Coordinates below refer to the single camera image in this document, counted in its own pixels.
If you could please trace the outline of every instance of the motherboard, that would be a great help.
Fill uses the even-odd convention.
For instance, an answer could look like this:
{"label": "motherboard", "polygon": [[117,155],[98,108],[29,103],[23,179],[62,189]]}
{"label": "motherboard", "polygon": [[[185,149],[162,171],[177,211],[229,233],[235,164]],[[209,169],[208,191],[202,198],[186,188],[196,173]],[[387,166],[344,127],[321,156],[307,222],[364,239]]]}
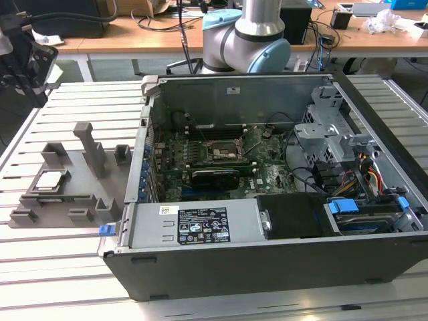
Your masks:
{"label": "motherboard", "polygon": [[162,133],[152,160],[159,199],[206,201],[296,192],[284,166],[286,134],[264,126]]}

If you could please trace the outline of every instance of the sticker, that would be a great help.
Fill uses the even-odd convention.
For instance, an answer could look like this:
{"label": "sticker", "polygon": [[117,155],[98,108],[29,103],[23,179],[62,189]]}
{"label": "sticker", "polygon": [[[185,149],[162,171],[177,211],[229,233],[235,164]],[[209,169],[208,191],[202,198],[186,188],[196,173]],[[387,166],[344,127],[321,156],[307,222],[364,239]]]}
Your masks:
{"label": "sticker", "polygon": [[179,214],[178,242],[181,245],[230,242],[225,207],[182,209]]}
{"label": "sticker", "polygon": [[227,88],[227,94],[240,94],[241,93],[241,87],[228,87]]}
{"label": "sticker", "polygon": [[177,215],[179,213],[179,206],[160,206],[159,215]]}

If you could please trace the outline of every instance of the aluminum extrusion table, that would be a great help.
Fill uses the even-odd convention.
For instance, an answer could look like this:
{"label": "aluminum extrusion table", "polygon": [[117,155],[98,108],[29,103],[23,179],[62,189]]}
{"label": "aluminum extrusion table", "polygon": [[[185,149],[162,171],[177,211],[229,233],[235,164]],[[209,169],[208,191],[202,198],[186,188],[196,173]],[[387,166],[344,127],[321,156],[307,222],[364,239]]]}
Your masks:
{"label": "aluminum extrusion table", "polygon": [[[427,114],[391,81],[350,79],[428,171]],[[43,162],[40,151],[47,141],[60,140],[67,150],[80,150],[72,129],[77,121],[91,121],[92,134],[104,148],[133,146],[140,97],[139,82],[62,84],[45,108],[30,114],[0,158],[0,319],[428,319],[428,260],[389,284],[139,303],[128,298],[98,257],[97,229],[6,225]]]}

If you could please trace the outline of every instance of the yellow wire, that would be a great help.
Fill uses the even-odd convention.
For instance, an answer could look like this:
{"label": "yellow wire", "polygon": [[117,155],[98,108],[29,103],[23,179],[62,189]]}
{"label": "yellow wire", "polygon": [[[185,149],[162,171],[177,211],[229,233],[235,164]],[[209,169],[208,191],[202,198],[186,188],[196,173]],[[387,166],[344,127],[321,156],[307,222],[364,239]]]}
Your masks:
{"label": "yellow wire", "polygon": [[348,183],[346,186],[344,186],[343,188],[341,188],[340,190],[333,192],[334,196],[337,196],[343,192],[346,192],[347,190],[349,190],[352,186],[354,186],[356,184],[357,180],[352,181],[351,183]]}
{"label": "yellow wire", "polygon": [[370,172],[370,171],[368,173],[374,177],[374,179],[376,181],[376,189],[379,190],[379,180],[377,179],[376,174],[374,174],[373,172]]}

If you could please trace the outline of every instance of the power supply label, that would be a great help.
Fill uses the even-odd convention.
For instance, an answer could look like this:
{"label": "power supply label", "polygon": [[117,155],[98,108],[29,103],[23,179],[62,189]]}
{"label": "power supply label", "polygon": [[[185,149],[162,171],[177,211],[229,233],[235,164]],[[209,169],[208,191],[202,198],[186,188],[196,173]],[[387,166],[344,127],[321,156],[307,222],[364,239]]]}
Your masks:
{"label": "power supply label", "polygon": [[181,245],[230,242],[225,207],[179,210],[178,242]]}

